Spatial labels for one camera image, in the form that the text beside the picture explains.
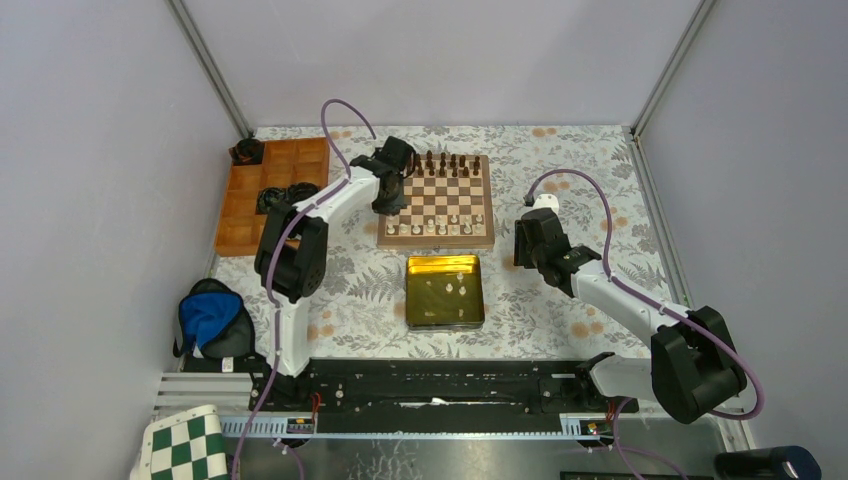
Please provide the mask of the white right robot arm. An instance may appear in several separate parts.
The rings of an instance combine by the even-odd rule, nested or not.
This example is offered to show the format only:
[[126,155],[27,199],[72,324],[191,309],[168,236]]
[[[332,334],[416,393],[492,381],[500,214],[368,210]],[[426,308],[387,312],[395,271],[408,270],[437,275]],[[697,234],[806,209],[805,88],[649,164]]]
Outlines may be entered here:
[[690,424],[747,388],[720,313],[665,303],[618,277],[600,253],[570,242],[552,209],[534,209],[516,220],[514,263],[605,313],[649,348],[647,358],[605,352],[582,362],[573,396],[583,410],[597,412],[613,398],[629,397],[656,402]]

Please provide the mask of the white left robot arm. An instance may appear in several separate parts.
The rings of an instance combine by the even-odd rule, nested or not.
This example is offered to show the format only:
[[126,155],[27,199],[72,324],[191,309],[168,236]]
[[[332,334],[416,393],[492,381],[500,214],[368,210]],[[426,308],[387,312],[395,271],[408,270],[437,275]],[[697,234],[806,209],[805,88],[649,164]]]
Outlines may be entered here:
[[390,136],[373,154],[353,159],[344,177],[318,193],[269,210],[254,268],[275,308],[269,364],[281,376],[271,395],[285,410],[301,409],[310,397],[308,381],[298,375],[311,357],[310,297],[325,277],[330,229],[365,207],[378,215],[399,214],[406,206],[406,170],[414,159],[410,144]]

